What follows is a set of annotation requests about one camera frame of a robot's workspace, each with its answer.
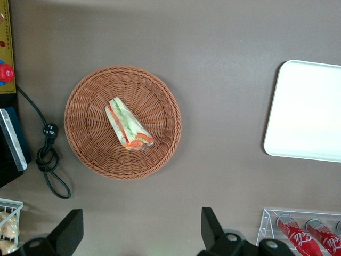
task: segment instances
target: black device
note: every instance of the black device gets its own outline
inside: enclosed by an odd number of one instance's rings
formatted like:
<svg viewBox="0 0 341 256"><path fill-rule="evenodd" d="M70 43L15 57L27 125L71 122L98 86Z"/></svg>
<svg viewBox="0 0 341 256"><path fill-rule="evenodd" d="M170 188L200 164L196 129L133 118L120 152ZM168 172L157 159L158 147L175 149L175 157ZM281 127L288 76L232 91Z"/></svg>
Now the black device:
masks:
<svg viewBox="0 0 341 256"><path fill-rule="evenodd" d="M206 250L198 256L294 256L282 241L264 239L257 247L236 233L225 233L210 207L202 208L201 236Z"/></svg>
<svg viewBox="0 0 341 256"><path fill-rule="evenodd" d="M9 256L72 256L83 234L83 210L72 210L46 238L32 239ZM237 232L225 233L210 207L202 208L201 236L206 250L198 256L294 256L279 240L264 239L257 247Z"/></svg>
<svg viewBox="0 0 341 256"><path fill-rule="evenodd" d="M26 242L9 256L72 256L83 239L83 210L72 210L46 237Z"/></svg>

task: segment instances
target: yellow panel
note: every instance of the yellow panel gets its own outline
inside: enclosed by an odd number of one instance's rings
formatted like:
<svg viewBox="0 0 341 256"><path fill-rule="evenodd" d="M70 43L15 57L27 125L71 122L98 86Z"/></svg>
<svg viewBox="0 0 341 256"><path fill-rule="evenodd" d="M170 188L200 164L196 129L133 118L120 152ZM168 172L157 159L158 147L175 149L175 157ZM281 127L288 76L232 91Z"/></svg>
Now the yellow panel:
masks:
<svg viewBox="0 0 341 256"><path fill-rule="evenodd" d="M0 1L0 42L6 45L2 47L0 43L0 60L11 65L14 69L13 45L10 24L10 10L8 0ZM5 85L0 86L0 94L15 93L15 79Z"/></svg>

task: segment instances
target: black cable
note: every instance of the black cable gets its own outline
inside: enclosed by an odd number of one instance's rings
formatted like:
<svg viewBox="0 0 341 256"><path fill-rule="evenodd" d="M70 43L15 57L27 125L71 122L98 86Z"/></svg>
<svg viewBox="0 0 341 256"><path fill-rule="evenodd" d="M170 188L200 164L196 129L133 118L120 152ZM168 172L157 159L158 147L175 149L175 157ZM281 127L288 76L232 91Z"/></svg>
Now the black cable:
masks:
<svg viewBox="0 0 341 256"><path fill-rule="evenodd" d="M39 170L44 174L45 181L48 187L50 188L50 190L52 191L52 193L55 194L60 199L69 199L71 197L70 188L68 187L68 185L66 185L66 183L61 178L57 176L57 174L54 173L54 170L57 169L59 165L59 155L52 148L58 135L58 127L55 124L47 123L42 112L33 103L33 101L26 95L26 93L24 93L23 90L20 89L20 87L18 86L17 86L17 90L25 97L25 99L27 99L27 101L32 105L32 107L38 112L39 116L41 117L44 123L43 133L45 135L45 144L37 153L36 164L38 165ZM51 158L48 161L46 161L45 158L48 155L51 155ZM67 196L62 196L58 194L57 191L55 191L55 189L52 187L50 180L48 179L47 174L51 174L52 176L54 176L57 179L57 181L59 181L65 187L68 193Z"/></svg>

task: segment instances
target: white tray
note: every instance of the white tray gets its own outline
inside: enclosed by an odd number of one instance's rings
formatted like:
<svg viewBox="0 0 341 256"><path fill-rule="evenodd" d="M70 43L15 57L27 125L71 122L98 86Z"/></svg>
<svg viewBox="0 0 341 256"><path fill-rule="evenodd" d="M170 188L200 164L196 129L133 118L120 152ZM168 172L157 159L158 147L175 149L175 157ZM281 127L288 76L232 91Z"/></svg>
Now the white tray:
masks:
<svg viewBox="0 0 341 256"><path fill-rule="evenodd" d="M341 66L282 65L264 149L273 156L341 162Z"/></svg>

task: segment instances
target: coca-cola logo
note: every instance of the coca-cola logo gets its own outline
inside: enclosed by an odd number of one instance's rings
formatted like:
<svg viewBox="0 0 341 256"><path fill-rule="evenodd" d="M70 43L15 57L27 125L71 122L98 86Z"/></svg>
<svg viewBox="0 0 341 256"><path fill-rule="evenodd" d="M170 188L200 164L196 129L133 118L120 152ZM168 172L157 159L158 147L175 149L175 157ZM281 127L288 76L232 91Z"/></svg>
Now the coca-cola logo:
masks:
<svg viewBox="0 0 341 256"><path fill-rule="evenodd" d="M301 246L302 243L309 242L312 237L307 232L298 232L294 234L294 239L298 242L298 245Z"/></svg>
<svg viewBox="0 0 341 256"><path fill-rule="evenodd" d="M336 252L337 249L341 248L341 238L338 237L332 237L327 240L328 247L332 249L333 252Z"/></svg>

